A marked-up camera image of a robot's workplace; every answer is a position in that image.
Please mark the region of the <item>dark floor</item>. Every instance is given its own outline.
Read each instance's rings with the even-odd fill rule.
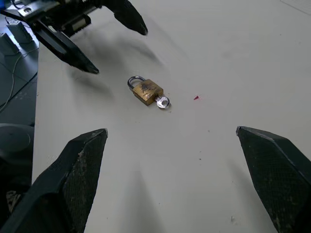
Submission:
[[[6,21],[4,16],[0,15],[0,32],[3,31],[7,32]],[[35,101],[37,88],[37,75],[33,75],[33,73],[36,73],[37,70],[37,57],[36,61],[34,61],[35,64],[31,64],[32,70],[30,71],[25,68],[26,64],[23,65],[23,62],[21,61],[19,61],[19,65],[15,71],[15,88],[13,98],[8,102],[5,109],[0,112],[0,123],[33,126],[35,124]],[[11,91],[11,69],[11,67],[4,67],[0,64],[0,109]]]
[[[34,126],[36,93],[37,76],[8,102],[5,109],[0,113],[0,123]]]

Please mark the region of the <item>white tabletop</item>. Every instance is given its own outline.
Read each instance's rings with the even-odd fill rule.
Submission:
[[[102,9],[72,38],[98,75],[40,46],[33,178],[69,140],[107,128],[86,233],[275,233],[235,130],[311,154],[311,16],[277,0],[132,3],[147,37]],[[133,75],[163,87],[171,109],[141,103]]]

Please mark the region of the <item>black cable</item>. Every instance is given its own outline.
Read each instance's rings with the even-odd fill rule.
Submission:
[[[16,9],[20,9],[20,7],[16,6],[15,1],[11,0],[11,3],[13,4],[13,6],[15,6]]]

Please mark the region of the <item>padlock shackle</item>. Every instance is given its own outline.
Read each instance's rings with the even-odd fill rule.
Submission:
[[[141,80],[142,82],[145,81],[145,79],[143,77],[141,77],[141,76],[133,76],[133,77],[131,77],[127,81],[127,85],[130,87],[131,90],[134,88],[133,85],[132,85],[132,81],[134,81],[136,79]]]

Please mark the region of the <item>brass padlock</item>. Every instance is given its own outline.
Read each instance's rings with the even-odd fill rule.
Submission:
[[[140,80],[141,82],[133,87],[132,82]],[[167,108],[170,104],[169,98],[163,95],[163,89],[150,79],[145,80],[141,76],[133,76],[127,81],[134,95],[147,106],[156,101],[159,108]]]

